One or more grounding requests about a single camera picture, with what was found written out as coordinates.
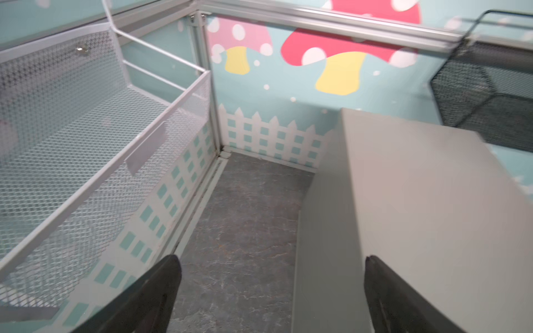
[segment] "floor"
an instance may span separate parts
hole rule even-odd
[[[167,332],[290,332],[298,211],[312,178],[231,155],[180,259]]]

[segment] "white mesh basket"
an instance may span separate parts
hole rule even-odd
[[[115,30],[0,53],[0,321],[55,313],[208,120],[209,71],[168,104],[131,85]]]

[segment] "yellow mushroom stem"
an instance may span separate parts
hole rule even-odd
[[[246,59],[246,47],[235,46],[226,50],[226,71],[233,74],[244,75],[250,71],[248,59]]]
[[[330,56],[315,85],[323,93],[345,96],[359,89],[359,70],[366,53],[345,52]]]

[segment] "basket handle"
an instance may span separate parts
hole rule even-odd
[[[533,14],[522,13],[522,12],[512,12],[512,11],[502,11],[498,9],[490,9],[490,10],[483,12],[483,14],[479,15],[479,17],[476,19],[474,24],[465,33],[463,39],[465,39],[467,36],[469,36],[474,31],[474,29],[481,23],[481,20],[483,19],[483,17],[485,17],[487,14],[507,14],[507,15],[524,16],[524,17],[533,18]]]

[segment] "wire basket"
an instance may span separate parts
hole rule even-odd
[[[0,53],[0,322],[51,318],[208,120],[209,71],[165,102],[115,29]]]
[[[533,152],[533,49],[472,37],[487,11],[431,79],[446,126],[478,132],[491,144]]]

